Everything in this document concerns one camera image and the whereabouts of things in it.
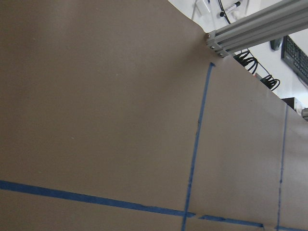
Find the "black computer mouse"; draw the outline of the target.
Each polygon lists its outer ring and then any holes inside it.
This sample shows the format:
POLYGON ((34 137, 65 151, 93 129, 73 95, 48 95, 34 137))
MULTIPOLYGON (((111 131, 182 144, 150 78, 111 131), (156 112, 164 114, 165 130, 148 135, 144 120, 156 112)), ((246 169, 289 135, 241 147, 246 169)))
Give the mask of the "black computer mouse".
POLYGON ((283 43, 283 38, 277 38, 270 41, 270 47, 273 51, 278 51, 283 43))

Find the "aluminium frame post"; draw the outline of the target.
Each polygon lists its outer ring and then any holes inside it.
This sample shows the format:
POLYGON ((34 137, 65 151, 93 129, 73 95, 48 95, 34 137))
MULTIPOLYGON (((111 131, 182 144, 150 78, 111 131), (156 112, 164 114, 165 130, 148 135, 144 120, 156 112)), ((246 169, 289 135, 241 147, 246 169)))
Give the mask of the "aluminium frame post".
POLYGON ((308 2, 282 0, 207 34, 206 44, 220 57, 308 28, 308 2))

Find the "metal cup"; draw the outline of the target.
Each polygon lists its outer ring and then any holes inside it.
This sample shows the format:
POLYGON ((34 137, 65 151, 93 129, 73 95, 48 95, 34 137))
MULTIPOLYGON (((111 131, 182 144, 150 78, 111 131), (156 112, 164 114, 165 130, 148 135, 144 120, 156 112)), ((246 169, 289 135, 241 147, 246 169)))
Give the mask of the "metal cup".
POLYGON ((308 121, 308 108, 304 108, 301 111, 301 116, 303 119, 305 119, 306 121, 308 121))

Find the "black keyboard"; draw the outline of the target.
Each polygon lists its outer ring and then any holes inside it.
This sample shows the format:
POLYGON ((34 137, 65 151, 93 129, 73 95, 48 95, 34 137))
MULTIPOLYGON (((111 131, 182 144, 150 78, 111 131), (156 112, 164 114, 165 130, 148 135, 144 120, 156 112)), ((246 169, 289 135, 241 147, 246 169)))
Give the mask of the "black keyboard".
POLYGON ((289 37, 284 36, 281 59, 296 73, 300 80, 308 84, 308 56, 289 37))

